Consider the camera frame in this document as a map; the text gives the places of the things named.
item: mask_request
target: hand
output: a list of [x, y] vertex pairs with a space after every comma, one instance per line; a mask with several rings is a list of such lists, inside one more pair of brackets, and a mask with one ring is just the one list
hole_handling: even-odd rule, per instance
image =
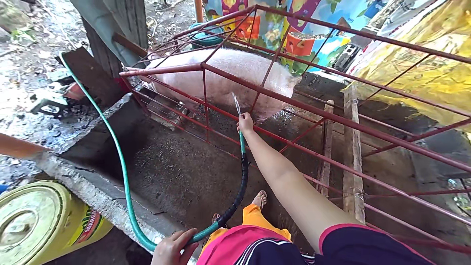
[[196, 234], [196, 228], [186, 232], [177, 231], [170, 237], [163, 239], [154, 250], [151, 265], [186, 265], [199, 243], [186, 246], [190, 238]]
[[242, 115], [239, 116], [237, 131], [242, 131], [242, 134], [253, 132], [253, 120], [248, 112], [242, 113]]

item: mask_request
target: black hose section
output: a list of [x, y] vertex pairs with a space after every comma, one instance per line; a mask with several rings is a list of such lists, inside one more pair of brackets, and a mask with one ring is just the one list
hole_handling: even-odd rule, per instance
[[236, 212], [237, 207], [242, 203], [242, 199], [244, 198], [245, 189], [247, 188], [247, 182], [249, 181], [249, 161], [247, 159], [247, 154], [242, 153], [242, 181], [240, 183], [239, 192], [237, 193], [237, 197], [235, 198], [234, 203], [227, 209], [221, 217], [218, 218], [218, 225], [222, 227], [226, 225], [226, 222], [232, 217], [232, 215]]

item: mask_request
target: green bucket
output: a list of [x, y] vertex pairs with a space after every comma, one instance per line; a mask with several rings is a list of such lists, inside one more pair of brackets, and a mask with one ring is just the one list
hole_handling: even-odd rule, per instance
[[[197, 27], [201, 24], [204, 24], [204, 23], [203, 22], [195, 23], [195, 24], [190, 26], [190, 29], [192, 29], [194, 27]], [[208, 47], [208, 46], [211, 46], [211, 45], [216, 45], [216, 44], [219, 44], [223, 41], [223, 39], [221, 37], [214, 36], [214, 34], [223, 33], [224, 31], [223, 31], [222, 28], [215, 27], [215, 26], [208, 26], [205, 29], [207, 29], [207, 28], [211, 28], [211, 30], [209, 30], [209, 32], [211, 32], [212, 34], [208, 33], [208, 32], [197, 33], [195, 36], [193, 36], [191, 38], [192, 40], [197, 40], [197, 39], [202, 39], [202, 38], [205, 38], [205, 39], [197, 40], [197, 41], [194, 41], [193, 43], [191, 43], [192, 49], [197, 49], [197, 48], [201, 48], [201, 47]]]

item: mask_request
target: orange pants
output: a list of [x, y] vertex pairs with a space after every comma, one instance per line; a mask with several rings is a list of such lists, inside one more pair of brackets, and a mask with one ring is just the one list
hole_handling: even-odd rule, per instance
[[[268, 222], [265, 219], [265, 217], [263, 217], [262, 210], [260, 209], [260, 207], [258, 207], [255, 204], [250, 204], [249, 206], [244, 208], [242, 224], [255, 225], [255, 226], [269, 229], [271, 231], [274, 231], [277, 234], [284, 236], [286, 239], [291, 241], [291, 234], [288, 232], [288, 230], [278, 229], [272, 226], [270, 222]], [[203, 253], [204, 249], [209, 245], [209, 243], [211, 243], [211, 241], [215, 240], [216, 238], [224, 234], [226, 231], [227, 231], [227, 228], [219, 228], [214, 233], [212, 233], [209, 236], [208, 242], [206, 242], [206, 245], [203, 247], [201, 253]]]

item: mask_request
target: person's right arm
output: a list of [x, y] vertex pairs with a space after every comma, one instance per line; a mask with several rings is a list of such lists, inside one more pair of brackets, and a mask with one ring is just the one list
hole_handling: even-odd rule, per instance
[[360, 224], [314, 189], [291, 161], [265, 143], [253, 130], [248, 113], [239, 117], [237, 125], [276, 198], [317, 253], [325, 229], [336, 224]]

